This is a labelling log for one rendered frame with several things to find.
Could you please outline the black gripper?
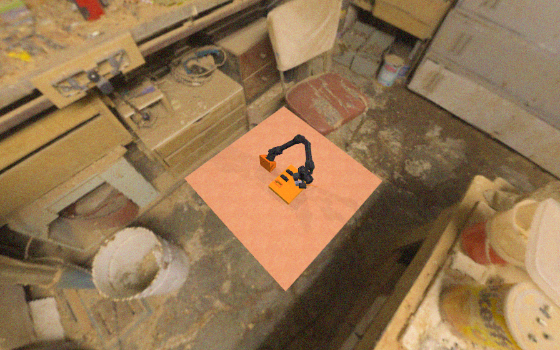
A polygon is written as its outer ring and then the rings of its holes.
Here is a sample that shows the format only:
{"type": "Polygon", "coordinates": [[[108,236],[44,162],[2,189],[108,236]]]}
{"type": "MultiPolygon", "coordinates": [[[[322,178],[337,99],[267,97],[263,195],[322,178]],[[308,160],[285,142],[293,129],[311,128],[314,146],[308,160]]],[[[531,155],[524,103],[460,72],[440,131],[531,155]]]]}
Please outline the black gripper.
{"type": "Polygon", "coordinates": [[[300,175],[300,170],[301,170],[301,169],[300,169],[300,167],[299,167],[299,168],[298,168],[298,172],[299,172],[299,177],[301,178],[301,179],[299,179],[299,180],[302,181],[302,183],[299,183],[299,189],[306,189],[307,186],[306,186],[306,183],[304,182],[303,177],[300,175]]]}

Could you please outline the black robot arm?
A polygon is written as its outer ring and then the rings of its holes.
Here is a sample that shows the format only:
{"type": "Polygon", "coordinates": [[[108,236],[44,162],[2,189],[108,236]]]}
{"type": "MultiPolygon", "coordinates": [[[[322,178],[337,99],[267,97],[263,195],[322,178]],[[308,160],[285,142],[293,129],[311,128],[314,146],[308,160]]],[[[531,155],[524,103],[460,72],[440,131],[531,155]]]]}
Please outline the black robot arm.
{"type": "MultiPolygon", "coordinates": [[[[313,159],[312,159],[312,153],[311,153],[311,143],[302,135],[298,134],[294,137],[294,139],[292,139],[291,141],[281,145],[281,146],[276,146],[273,147],[272,149],[268,150],[268,155],[265,157],[268,161],[272,161],[274,162],[274,159],[277,155],[280,155],[283,153],[283,151],[287,148],[290,148],[291,146],[295,145],[295,144],[300,144],[303,143],[305,145],[305,152],[306,152],[306,162],[305,162],[305,167],[304,166],[300,166],[300,175],[303,177],[303,179],[305,180],[306,184],[311,184],[314,180],[314,178],[311,176],[311,174],[313,174],[313,170],[315,168],[313,159]]],[[[292,177],[294,179],[294,181],[298,181],[298,179],[301,179],[299,177],[299,172],[293,173],[292,177]]]]}

